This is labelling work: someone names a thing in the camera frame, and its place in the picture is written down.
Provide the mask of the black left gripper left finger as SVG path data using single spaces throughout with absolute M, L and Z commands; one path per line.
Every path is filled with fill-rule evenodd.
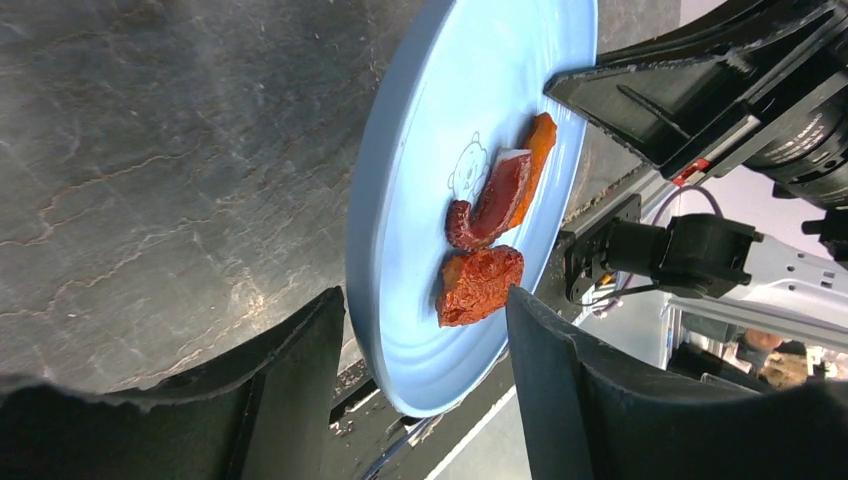
M 5 479 L 315 479 L 337 378 L 344 296 L 147 389 L 95 394 L 1 379 Z

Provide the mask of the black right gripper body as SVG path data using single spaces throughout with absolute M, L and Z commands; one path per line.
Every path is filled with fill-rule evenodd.
M 738 166 L 783 189 L 847 186 L 847 16 L 832 16 L 749 50 L 738 98 L 747 134 L 718 163 L 659 166 L 678 184 L 722 177 Z

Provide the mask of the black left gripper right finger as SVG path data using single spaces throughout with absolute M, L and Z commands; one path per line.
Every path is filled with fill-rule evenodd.
M 843 479 L 847 386 L 754 393 L 642 362 L 526 290 L 506 306 L 535 479 Z

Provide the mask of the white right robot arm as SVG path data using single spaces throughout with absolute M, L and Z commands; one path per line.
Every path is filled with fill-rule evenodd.
M 639 222 L 632 194 L 563 240 L 564 294 L 580 305 L 630 273 L 700 314 L 847 345 L 847 5 L 727 1 L 661 37 L 554 75 L 546 95 L 604 132 L 678 193 L 745 167 L 821 209 L 802 231 L 826 257 L 720 213 Z

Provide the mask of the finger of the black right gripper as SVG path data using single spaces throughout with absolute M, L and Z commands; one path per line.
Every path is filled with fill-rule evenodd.
M 833 1 L 726 1 L 662 36 L 600 55 L 598 67 L 723 56 L 758 48 L 829 18 Z
M 544 93 L 642 161 L 688 166 L 718 163 L 747 134 L 748 78 L 746 47 L 628 48 L 554 74 Z

